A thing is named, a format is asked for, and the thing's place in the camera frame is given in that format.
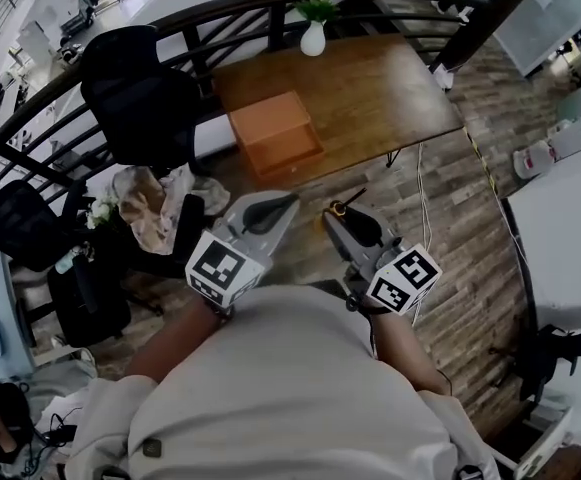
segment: wooden floor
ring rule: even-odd
[[[494,40],[458,73],[449,97],[503,193],[516,187],[510,153],[544,136],[566,90],[567,83],[549,72],[531,82],[524,80]],[[214,171],[236,193],[248,185],[238,161],[225,158]],[[343,199],[361,187],[368,189],[363,203],[381,211],[411,242],[421,241],[416,167],[417,146],[412,146],[402,150],[391,169],[378,158],[302,187],[300,213],[265,282],[303,283],[327,278],[339,269],[339,257],[327,238],[314,230],[313,219],[331,199]],[[426,142],[422,169],[430,200],[431,254],[444,275],[425,299],[415,329],[438,367],[452,379],[455,395],[478,430],[487,434],[518,405],[518,382],[498,390],[491,387],[505,362],[487,352],[493,344],[514,339],[514,318],[526,309],[514,244],[462,132]],[[181,310],[189,296],[183,281],[137,275],[131,284],[159,300],[166,318]],[[92,349],[102,376],[117,377],[134,350],[161,325],[159,318],[134,311],[123,339]],[[57,331],[49,321],[42,328]]]

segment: crumpled cloth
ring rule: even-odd
[[[205,215],[216,215],[230,201],[214,178],[195,177],[188,164],[157,180],[149,167],[131,166],[115,174],[112,191],[119,200],[119,215],[130,226],[139,247],[153,254],[172,254],[183,199],[203,199]]]

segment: potted plant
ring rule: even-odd
[[[295,8],[310,22],[301,38],[301,51],[311,57],[321,55],[326,47],[323,25],[337,15],[337,4],[332,0],[303,0],[295,4]]]

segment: wooden table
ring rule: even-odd
[[[329,41],[319,57],[262,54],[213,72],[226,112],[294,90],[325,156],[276,186],[291,187],[459,130],[463,122],[402,36]]]

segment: white vase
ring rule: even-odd
[[[310,28],[301,38],[301,51],[310,57],[321,55],[326,48],[326,36],[323,33],[323,23],[310,22]]]

